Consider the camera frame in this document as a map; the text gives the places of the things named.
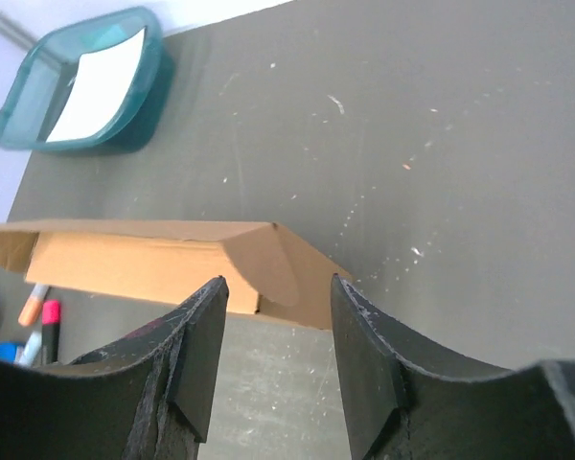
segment pink marker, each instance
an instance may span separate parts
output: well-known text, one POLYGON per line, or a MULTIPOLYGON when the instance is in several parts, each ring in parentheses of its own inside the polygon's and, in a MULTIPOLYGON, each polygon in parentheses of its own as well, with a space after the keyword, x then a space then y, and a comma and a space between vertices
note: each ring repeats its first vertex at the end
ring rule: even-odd
POLYGON ((61 304, 58 300, 48 300, 42 306, 42 364, 58 361, 59 322, 61 304))

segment orange marker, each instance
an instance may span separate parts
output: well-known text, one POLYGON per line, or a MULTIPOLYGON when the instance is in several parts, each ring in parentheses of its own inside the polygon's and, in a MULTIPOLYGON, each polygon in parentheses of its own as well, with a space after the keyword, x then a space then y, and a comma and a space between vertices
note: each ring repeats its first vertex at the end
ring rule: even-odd
POLYGON ((46 285, 36 285, 30 293, 30 297, 23 306, 23 310, 19 313, 19 324, 22 326, 32 326, 40 312, 42 311, 42 304, 47 295, 49 287, 46 285))

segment white specks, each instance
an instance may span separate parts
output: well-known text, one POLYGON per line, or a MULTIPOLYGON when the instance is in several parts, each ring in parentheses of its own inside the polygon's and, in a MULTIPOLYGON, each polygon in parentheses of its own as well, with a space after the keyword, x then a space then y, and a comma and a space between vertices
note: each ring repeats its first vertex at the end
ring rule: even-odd
POLYGON ((337 99, 335 96, 333 96, 332 94, 328 94, 328 99, 330 99, 333 103, 336 104, 336 106, 338 107, 338 111, 341 113, 341 115, 345 115, 345 107, 343 107, 343 104, 341 103, 341 101, 339 99, 337 99))

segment white paper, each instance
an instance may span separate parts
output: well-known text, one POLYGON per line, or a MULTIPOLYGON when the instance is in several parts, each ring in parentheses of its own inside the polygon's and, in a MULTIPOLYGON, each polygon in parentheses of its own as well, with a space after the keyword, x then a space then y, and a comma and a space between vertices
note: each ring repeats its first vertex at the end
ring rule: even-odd
POLYGON ((144 40, 142 29, 118 45, 80 57, 72 92, 47 142, 84 139, 111 121, 132 85, 144 40))

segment cardboard flap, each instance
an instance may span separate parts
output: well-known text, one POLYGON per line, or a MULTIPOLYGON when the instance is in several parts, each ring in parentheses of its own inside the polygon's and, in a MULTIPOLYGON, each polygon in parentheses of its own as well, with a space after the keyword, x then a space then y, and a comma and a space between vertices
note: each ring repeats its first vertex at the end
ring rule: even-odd
POLYGON ((263 297, 285 307, 299 302, 298 282, 276 224, 225 240, 223 248, 235 269, 263 297))
POLYGON ((220 242, 266 226, 270 224, 182 220, 22 220, 0 224, 0 266, 9 271, 25 271, 38 234, 43 232, 123 235, 181 242, 220 242))
POLYGON ((0 230, 0 266, 8 271, 25 271, 37 237, 36 232, 0 230))
POLYGON ((258 292, 216 241, 43 232, 26 281, 178 305, 218 275, 230 284, 228 310, 254 314, 258 292))

